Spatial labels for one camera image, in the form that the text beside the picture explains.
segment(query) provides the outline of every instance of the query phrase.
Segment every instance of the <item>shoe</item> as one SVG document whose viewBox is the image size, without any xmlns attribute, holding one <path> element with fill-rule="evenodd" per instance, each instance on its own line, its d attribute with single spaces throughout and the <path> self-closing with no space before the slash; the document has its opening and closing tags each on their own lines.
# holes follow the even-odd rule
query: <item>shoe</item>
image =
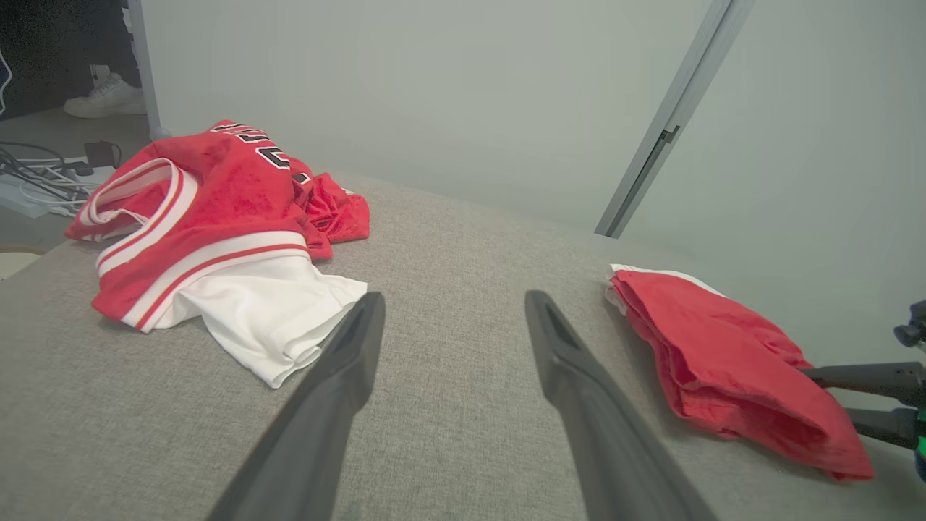
<svg viewBox="0 0 926 521">
<path fill-rule="evenodd" d="M 64 111 L 78 118 L 105 118 L 119 114 L 146 114 L 142 89 L 133 87 L 113 72 L 90 94 L 64 103 Z"/>
</svg>

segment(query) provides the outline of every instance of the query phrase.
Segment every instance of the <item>black pants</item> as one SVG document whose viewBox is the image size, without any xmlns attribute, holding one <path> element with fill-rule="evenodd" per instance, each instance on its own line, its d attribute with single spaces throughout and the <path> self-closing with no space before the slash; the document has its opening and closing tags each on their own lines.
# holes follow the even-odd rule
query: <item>black pants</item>
<svg viewBox="0 0 926 521">
<path fill-rule="evenodd" d="M 81 62 L 109 66 L 126 83 L 142 86 L 120 0 L 57 0 L 55 4 L 56 26 L 63 29 L 64 42 L 77 46 Z"/>
</svg>

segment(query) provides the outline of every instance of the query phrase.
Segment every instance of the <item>gray table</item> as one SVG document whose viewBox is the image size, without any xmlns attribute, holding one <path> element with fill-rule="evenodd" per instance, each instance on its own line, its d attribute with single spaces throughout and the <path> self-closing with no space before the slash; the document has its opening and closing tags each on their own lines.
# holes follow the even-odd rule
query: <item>gray table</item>
<svg viewBox="0 0 926 521">
<path fill-rule="evenodd" d="M 335 519 L 576 519 L 565 432 L 523 313 L 547 291 L 722 519 L 922 518 L 909 454 L 867 442 L 852 486 L 669 412 L 650 348 L 602 298 L 607 266 L 672 258 L 360 177 L 369 240 L 320 269 L 387 299 L 376 385 L 357 416 Z M 97 247 L 66 243 L 0 284 L 0 518 L 195 520 L 301 374 L 268 389 L 198 319 L 143 335 L 90 307 Z"/>
</svg>

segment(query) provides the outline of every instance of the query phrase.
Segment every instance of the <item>person's leg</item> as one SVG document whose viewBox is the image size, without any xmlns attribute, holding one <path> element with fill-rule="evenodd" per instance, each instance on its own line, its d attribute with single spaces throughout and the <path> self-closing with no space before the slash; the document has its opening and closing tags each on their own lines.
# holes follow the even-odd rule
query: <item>person's leg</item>
<svg viewBox="0 0 926 521">
<path fill-rule="evenodd" d="M 88 63 L 109 66 L 110 74 L 88 96 L 69 99 L 64 110 L 79 118 L 145 114 L 138 65 L 119 0 L 78 0 L 73 27 Z"/>
<path fill-rule="evenodd" d="M 141 87 L 138 63 L 131 51 L 131 36 L 122 21 L 119 0 L 82 0 L 86 8 L 80 21 L 80 31 L 89 51 L 91 63 L 107 65 L 125 83 Z"/>
</svg>

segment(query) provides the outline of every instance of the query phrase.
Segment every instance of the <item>white wall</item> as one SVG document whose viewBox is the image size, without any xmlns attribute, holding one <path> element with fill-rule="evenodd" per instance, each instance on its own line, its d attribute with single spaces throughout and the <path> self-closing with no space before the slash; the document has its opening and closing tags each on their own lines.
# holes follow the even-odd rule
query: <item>white wall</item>
<svg viewBox="0 0 926 521">
<path fill-rule="evenodd" d="M 143 0 L 160 124 L 594 230 L 707 0 Z"/>
<path fill-rule="evenodd" d="M 892 335 L 926 299 L 924 28 L 921 0 L 757 2 L 619 240 L 680 254 L 816 364 L 926 362 Z"/>
</svg>

